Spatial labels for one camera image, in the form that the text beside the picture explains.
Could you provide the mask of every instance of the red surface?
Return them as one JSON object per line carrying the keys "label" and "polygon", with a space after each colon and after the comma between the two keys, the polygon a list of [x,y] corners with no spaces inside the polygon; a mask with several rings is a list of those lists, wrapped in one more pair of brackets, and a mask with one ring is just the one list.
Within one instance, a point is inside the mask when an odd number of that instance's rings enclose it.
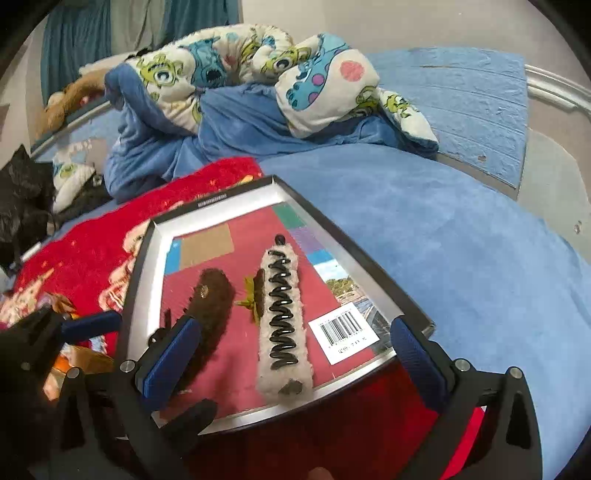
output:
{"label": "red surface", "polygon": [[[244,277],[256,274],[263,253],[273,245],[278,233],[283,233],[299,256],[304,324],[340,306],[271,207],[232,219],[227,224],[234,244],[233,253],[164,277],[162,311],[170,308],[173,319],[183,314],[183,307],[187,306],[193,287],[205,268],[221,269],[236,288],[236,299],[246,298]],[[174,417],[202,398],[211,398],[218,403],[218,417],[266,405],[255,389],[258,344],[259,332],[251,322],[251,312],[235,306],[226,333],[213,358],[189,387],[191,392],[172,399],[162,415],[165,418]],[[314,368],[314,386],[331,381],[374,357],[371,349],[366,348],[336,365],[330,365],[311,329],[306,330],[306,345]]]}
{"label": "red surface", "polygon": [[[152,190],[118,210],[75,226],[61,240],[51,242],[28,260],[15,283],[25,288],[40,274],[55,268],[41,286],[44,292],[65,295],[82,316],[100,311],[98,296],[109,286],[109,275],[128,259],[122,244],[139,223],[166,212],[173,204],[231,187],[246,176],[262,176],[251,158],[230,158],[209,164],[192,175]],[[107,353],[114,355],[116,334],[106,336]]]}
{"label": "red surface", "polygon": [[[446,474],[458,473],[478,430],[476,409]],[[201,480],[305,480],[322,466],[335,480],[395,479],[437,420],[398,362],[304,411],[206,437],[184,458]]]}

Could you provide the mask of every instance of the screw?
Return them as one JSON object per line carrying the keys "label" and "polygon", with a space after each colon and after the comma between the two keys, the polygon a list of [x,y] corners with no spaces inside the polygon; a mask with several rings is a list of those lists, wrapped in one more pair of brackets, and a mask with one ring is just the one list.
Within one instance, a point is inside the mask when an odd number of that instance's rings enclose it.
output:
{"label": "screw", "polygon": [[124,373],[129,373],[135,368],[135,362],[133,360],[126,360],[119,366],[119,370]]}
{"label": "screw", "polygon": [[523,372],[519,368],[517,368],[517,367],[511,367],[509,369],[509,373],[511,374],[511,376],[513,378],[518,378],[519,379],[519,378],[523,377]]}
{"label": "screw", "polygon": [[464,360],[463,358],[458,358],[455,361],[455,365],[460,372],[467,372],[471,367],[470,362],[468,360]]}
{"label": "screw", "polygon": [[68,378],[76,378],[78,375],[80,375],[80,369],[78,367],[70,368],[68,373],[66,373]]}

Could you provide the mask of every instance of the barcode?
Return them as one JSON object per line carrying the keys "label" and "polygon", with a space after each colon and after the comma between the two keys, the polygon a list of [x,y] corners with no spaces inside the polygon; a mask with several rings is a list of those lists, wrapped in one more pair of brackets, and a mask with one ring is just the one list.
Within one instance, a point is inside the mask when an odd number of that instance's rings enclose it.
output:
{"label": "barcode", "polygon": [[379,340],[353,303],[346,303],[308,325],[331,365]]}
{"label": "barcode", "polygon": [[343,312],[341,316],[322,323],[320,329],[329,341],[330,346],[333,346],[362,330],[355,317],[349,312]]}

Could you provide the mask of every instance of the blue bedsheet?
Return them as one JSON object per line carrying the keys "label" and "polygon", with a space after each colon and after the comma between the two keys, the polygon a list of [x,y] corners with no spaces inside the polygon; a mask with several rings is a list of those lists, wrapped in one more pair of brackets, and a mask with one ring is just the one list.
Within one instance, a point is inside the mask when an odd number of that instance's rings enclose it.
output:
{"label": "blue bedsheet", "polygon": [[393,148],[319,148],[261,166],[413,297],[451,358],[524,370],[553,479],[591,424],[591,267],[580,255],[504,195]]}
{"label": "blue bedsheet", "polygon": [[[295,138],[279,110],[275,89],[253,83],[207,90],[201,98],[203,120],[199,133],[192,135],[168,121],[141,82],[137,82],[131,67],[112,70],[106,80],[112,86],[107,97],[123,109],[121,137],[105,167],[109,194],[119,201],[225,157],[252,156],[264,160],[278,154],[350,143],[414,151],[412,143],[378,115],[335,122],[311,137]],[[124,105],[120,93],[126,99]]]}

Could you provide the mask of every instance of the teal curtain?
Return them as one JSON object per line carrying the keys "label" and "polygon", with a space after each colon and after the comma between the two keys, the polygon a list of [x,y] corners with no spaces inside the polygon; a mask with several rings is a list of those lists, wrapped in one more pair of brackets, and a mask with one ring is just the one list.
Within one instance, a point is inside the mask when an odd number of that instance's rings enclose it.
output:
{"label": "teal curtain", "polygon": [[41,93],[46,105],[54,92],[78,78],[78,68],[111,56],[111,0],[85,6],[59,4],[47,18],[41,53]]}
{"label": "teal curtain", "polygon": [[202,28],[238,23],[238,0],[168,0],[160,46]]}

